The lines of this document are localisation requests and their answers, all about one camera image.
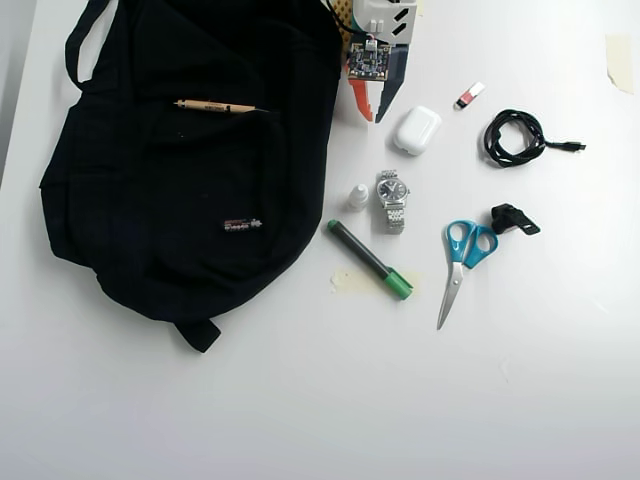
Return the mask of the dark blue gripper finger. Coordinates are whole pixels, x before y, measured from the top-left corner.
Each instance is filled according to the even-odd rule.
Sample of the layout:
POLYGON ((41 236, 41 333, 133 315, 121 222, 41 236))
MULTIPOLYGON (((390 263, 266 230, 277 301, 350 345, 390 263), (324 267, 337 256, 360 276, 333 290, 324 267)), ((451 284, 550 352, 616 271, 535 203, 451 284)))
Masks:
POLYGON ((397 44, 391 48, 388 75, 387 80, 384 82, 380 105, 375 116, 376 123, 380 123, 383 120, 396 94, 404 83, 408 55, 408 44, 397 44))

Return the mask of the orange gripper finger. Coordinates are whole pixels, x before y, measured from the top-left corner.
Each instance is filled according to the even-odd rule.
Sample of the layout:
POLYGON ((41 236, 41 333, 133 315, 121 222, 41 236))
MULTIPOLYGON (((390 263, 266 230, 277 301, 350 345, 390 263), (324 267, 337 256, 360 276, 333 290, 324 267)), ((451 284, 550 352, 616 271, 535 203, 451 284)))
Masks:
POLYGON ((352 87, 357 108, 367 122, 373 121, 373 112, 368 97, 368 87, 365 80, 349 79, 352 87))

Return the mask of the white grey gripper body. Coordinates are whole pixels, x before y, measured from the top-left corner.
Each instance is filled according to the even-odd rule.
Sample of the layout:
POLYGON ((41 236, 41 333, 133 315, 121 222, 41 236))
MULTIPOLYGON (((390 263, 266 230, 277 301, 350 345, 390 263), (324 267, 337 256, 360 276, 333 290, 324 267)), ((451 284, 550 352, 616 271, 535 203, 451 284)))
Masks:
POLYGON ((417 1, 354 0, 352 2, 354 27, 391 45, 411 43, 417 13, 417 1))

